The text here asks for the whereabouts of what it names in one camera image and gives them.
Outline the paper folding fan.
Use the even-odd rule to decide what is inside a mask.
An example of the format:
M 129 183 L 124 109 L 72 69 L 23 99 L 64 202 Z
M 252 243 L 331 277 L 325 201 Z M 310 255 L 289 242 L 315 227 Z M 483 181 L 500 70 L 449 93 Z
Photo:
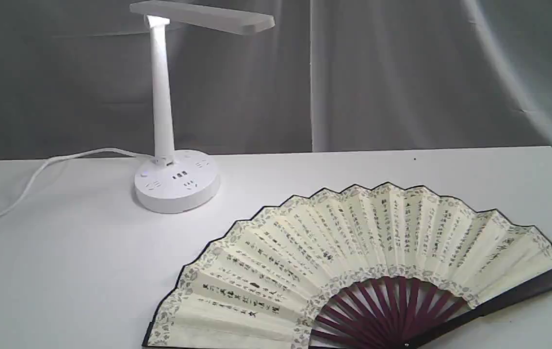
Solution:
M 324 188 L 236 221 L 183 266 L 143 347 L 418 349 L 552 291 L 552 243 L 425 186 Z

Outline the grey backdrop curtain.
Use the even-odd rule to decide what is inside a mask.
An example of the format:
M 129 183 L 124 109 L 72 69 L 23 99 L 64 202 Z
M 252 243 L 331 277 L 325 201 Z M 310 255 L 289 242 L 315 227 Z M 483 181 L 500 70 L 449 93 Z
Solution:
M 552 0 L 201 0 L 166 27 L 175 144 L 209 154 L 552 146 Z M 0 159 L 152 153 L 129 0 L 0 0 Z

